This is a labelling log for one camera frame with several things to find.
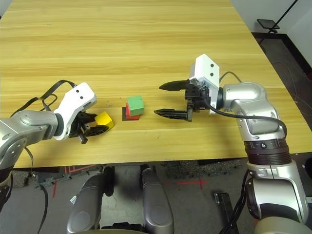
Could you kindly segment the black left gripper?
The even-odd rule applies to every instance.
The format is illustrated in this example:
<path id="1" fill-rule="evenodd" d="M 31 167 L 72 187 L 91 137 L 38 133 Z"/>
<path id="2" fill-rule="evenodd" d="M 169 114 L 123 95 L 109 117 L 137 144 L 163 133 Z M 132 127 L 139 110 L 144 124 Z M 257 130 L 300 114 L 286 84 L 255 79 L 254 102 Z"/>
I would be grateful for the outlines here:
<path id="1" fill-rule="evenodd" d="M 87 143 L 89 136 L 98 136 L 109 130 L 106 125 L 91 127 L 90 123 L 95 122 L 96 114 L 79 112 L 72 123 L 72 137 L 77 137 L 81 144 Z"/>

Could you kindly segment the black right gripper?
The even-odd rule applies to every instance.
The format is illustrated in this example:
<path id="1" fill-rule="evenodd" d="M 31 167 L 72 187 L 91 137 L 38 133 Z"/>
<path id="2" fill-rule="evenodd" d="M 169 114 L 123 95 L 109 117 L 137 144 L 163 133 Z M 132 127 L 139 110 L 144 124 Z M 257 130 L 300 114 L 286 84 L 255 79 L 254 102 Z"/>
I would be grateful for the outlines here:
<path id="1" fill-rule="evenodd" d="M 185 90 L 185 99 L 187 100 L 186 111 L 175 109 L 159 109 L 154 110 L 154 113 L 169 119 L 180 119 L 192 121 L 193 113 L 200 110 L 209 110 L 210 103 L 209 88 L 204 85 L 198 88 L 191 84 L 189 80 L 170 81 L 159 86 L 160 90 L 180 91 Z"/>

